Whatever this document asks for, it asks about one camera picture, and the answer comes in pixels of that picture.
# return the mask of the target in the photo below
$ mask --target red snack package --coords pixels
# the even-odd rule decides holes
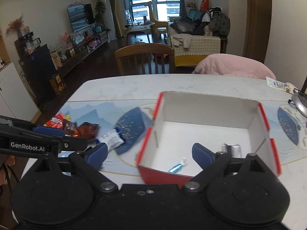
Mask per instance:
[[[209,0],[202,0],[199,11],[206,12],[209,7]]]
[[[65,116],[62,113],[59,113],[52,117],[49,121],[47,121],[44,126],[56,128],[56,129],[63,129],[63,120]]]

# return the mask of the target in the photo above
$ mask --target television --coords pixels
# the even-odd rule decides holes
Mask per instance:
[[[69,7],[68,15],[73,32],[85,28],[95,22],[92,6],[90,4]]]

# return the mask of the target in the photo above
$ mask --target pink jacket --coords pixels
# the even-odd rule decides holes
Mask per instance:
[[[259,61],[237,55],[216,53],[203,59],[192,73],[276,79],[274,73]]]

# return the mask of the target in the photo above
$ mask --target potted plant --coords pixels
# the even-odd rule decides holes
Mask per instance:
[[[6,36],[13,32],[17,32],[17,36],[22,37],[22,33],[20,31],[20,28],[23,26],[23,15],[21,15],[18,19],[11,21],[9,25],[7,26]]]
[[[75,38],[74,38],[73,35],[71,35],[70,33],[65,32],[65,34],[63,36],[63,40],[66,43],[67,49],[72,49],[73,48],[73,42],[75,41]]]
[[[54,64],[54,66],[56,67],[56,69],[58,69],[59,67],[62,66],[62,62],[61,62],[61,59],[60,59],[60,57],[59,57],[59,50],[60,50],[61,48],[62,48],[62,47],[57,48],[57,46],[56,46],[56,47],[53,47],[52,45],[49,45],[50,55],[51,55],[53,64]]]
[[[102,31],[101,27],[103,27],[103,29],[105,29],[103,16],[102,16],[102,14],[106,10],[106,6],[105,6],[104,2],[101,1],[101,0],[98,0],[98,2],[96,2],[95,10],[96,10],[96,15],[95,15],[94,19],[95,19],[95,22],[97,23],[96,31],[97,31],[97,33],[100,33]]]

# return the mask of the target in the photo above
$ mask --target red box edge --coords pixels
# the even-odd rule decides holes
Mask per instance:
[[[158,100],[156,102],[156,105],[155,105],[155,108],[154,108],[154,111],[153,111],[153,120],[156,118],[156,116],[158,114],[158,110],[160,108],[162,97],[163,97],[163,93],[159,93],[159,97],[158,97]]]
[[[137,166],[145,184],[178,184],[181,188],[183,184],[193,178],[193,176],[155,170],[141,164],[138,164]]]
[[[146,148],[146,146],[147,146],[147,142],[148,142],[149,137],[150,137],[150,134],[151,134],[151,130],[152,130],[152,127],[151,127],[151,126],[148,127],[147,130],[146,130],[146,134],[145,134],[145,137],[144,137],[144,141],[143,141],[141,150],[139,151],[138,158],[136,159],[136,164],[137,164],[137,165],[139,165],[139,163],[140,163],[141,160],[142,160],[142,157],[143,157],[145,148]]]
[[[263,106],[262,106],[261,103],[259,103],[258,106],[260,108],[260,111],[261,111],[261,114],[262,114],[262,117],[263,117],[263,120],[264,120],[264,124],[265,124],[265,126],[267,128],[267,131],[269,131],[270,130],[270,124],[269,124],[266,112],[264,111]]]
[[[273,155],[274,155],[274,159],[275,159],[275,163],[276,163],[277,175],[280,175],[282,170],[281,170],[280,159],[279,159],[279,155],[278,155],[278,151],[277,151],[277,147],[276,147],[276,143],[275,143],[274,138],[270,138],[270,142],[271,142]]]

